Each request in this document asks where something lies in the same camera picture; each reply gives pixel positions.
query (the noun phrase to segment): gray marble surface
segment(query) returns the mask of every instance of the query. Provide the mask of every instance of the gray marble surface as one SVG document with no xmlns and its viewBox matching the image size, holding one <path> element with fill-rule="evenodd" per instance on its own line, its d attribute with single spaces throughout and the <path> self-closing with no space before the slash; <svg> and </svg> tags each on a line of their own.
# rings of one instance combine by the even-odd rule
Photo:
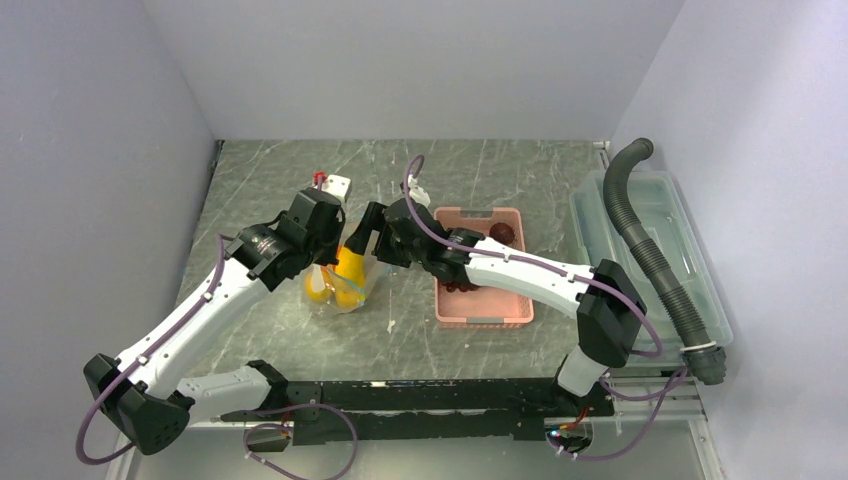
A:
<svg viewBox="0 0 848 480">
<path fill-rule="evenodd" d="M 598 166 L 591 142 L 228 141 L 179 300 L 211 270 L 216 232 L 272 219 L 315 170 L 353 179 L 347 211 L 355 219 L 369 200 L 400 198 L 403 168 L 418 153 L 427 156 L 420 182 L 432 208 L 517 208 L 529 252 L 577 260 L 568 197 Z M 261 358 L 292 380 L 550 376 L 577 342 L 576 322 L 538 303 L 535 312 L 522 329 L 441 328 L 432 277 L 420 269 L 395 269 L 364 307 L 343 315 L 316 308 L 299 282 L 284 283 L 225 330 L 191 375 Z"/>
</svg>

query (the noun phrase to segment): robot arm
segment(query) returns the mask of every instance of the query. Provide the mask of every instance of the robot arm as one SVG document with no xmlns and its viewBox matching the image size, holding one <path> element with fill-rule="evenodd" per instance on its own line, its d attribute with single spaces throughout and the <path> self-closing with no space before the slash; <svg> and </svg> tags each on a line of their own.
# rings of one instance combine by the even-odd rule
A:
<svg viewBox="0 0 848 480">
<path fill-rule="evenodd" d="M 335 264 L 344 226 L 341 198 L 325 191 L 298 192 L 278 225 L 248 227 L 226 248 L 221 272 L 213 272 L 177 309 L 148 336 L 121 352 L 116 359 L 95 356 L 84 372 L 95 397 L 114 387 L 101 411 L 146 455 L 169 445 L 190 423 L 239 410 L 265 410 L 288 403 L 286 379 L 262 361 L 234 372 L 201 378 L 182 378 L 230 322 L 292 279 L 312 263 Z M 497 250 L 503 259 L 446 248 L 423 234 L 412 222 L 403 200 L 385 207 L 369 204 L 363 222 L 380 232 L 374 254 L 393 265 L 413 262 L 439 280 L 498 287 L 541 301 L 577 317 L 580 345 L 557 372 L 557 384 L 573 397 L 582 397 L 610 367 L 626 363 L 639 322 L 617 300 L 582 282 L 574 275 L 610 285 L 639 303 L 621 267 L 602 262 L 597 268 L 568 265 L 518 252 L 465 229 L 445 230 L 426 207 L 416 204 L 425 224 L 439 236 L 461 245 Z M 512 255 L 532 258 L 570 272 L 563 277 L 526 262 L 509 261 Z M 209 286 L 220 278 L 214 293 Z M 172 332 L 196 305 L 202 306 Z M 159 348 L 145 355 L 150 346 Z M 116 387 L 119 375 L 126 378 Z"/>
<path fill-rule="evenodd" d="M 335 263 L 350 182 L 334 180 L 330 188 L 298 192 L 271 224 L 242 230 L 215 270 L 149 335 L 115 359 L 99 354 L 86 364 L 95 407 L 143 454 L 162 450 L 191 422 L 285 400 L 285 378 L 261 361 L 228 374 L 182 377 L 225 326 L 285 279 L 313 263 Z M 101 463 L 85 455 L 83 440 L 84 434 L 77 439 L 80 460 Z"/>
</svg>

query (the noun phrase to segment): pink tray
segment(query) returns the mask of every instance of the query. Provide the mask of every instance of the pink tray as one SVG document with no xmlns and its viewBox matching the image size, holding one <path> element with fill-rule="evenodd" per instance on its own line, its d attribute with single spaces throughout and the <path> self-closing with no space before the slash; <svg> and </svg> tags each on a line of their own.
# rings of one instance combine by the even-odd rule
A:
<svg viewBox="0 0 848 480">
<path fill-rule="evenodd" d="M 433 217 L 445 228 L 464 227 L 486 236 L 492 225 L 503 222 L 515 231 L 512 248 L 524 251 L 521 214 L 514 208 L 468 209 L 440 207 Z M 480 287 L 474 292 L 448 292 L 436 283 L 436 318 L 444 327 L 520 328 L 533 320 L 533 302 L 499 288 Z"/>
</svg>

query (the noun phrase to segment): white wall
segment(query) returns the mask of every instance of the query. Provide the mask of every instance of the white wall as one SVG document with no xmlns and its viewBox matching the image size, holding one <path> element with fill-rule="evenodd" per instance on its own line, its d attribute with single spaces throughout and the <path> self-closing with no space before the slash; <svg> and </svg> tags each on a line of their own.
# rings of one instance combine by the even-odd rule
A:
<svg viewBox="0 0 848 480">
<path fill-rule="evenodd" d="M 173 307 L 214 141 L 140 2 L 3 2 L 0 45 L 0 477 L 103 478 L 82 367 Z"/>
<path fill-rule="evenodd" d="M 848 474 L 848 4 L 689 0 L 613 138 L 657 146 L 736 339 L 704 405 L 732 479 Z"/>
<path fill-rule="evenodd" d="M 228 139 L 608 139 L 682 3 L 144 0 Z"/>
</svg>

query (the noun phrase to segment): gray corrugated hose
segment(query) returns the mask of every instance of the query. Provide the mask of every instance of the gray corrugated hose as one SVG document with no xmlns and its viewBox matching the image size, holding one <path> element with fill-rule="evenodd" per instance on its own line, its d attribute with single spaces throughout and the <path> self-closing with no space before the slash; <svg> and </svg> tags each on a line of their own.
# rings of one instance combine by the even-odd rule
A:
<svg viewBox="0 0 848 480">
<path fill-rule="evenodd" d="M 627 196 L 630 172 L 653 152 L 654 144 L 647 138 L 637 138 L 618 152 L 604 175 L 604 206 L 615 230 L 651 281 L 683 340 L 683 361 L 689 371 L 707 385 L 719 384 L 724 381 L 726 370 L 724 350 L 710 339 L 689 294 L 671 271 L 656 242 L 642 227 Z"/>
</svg>

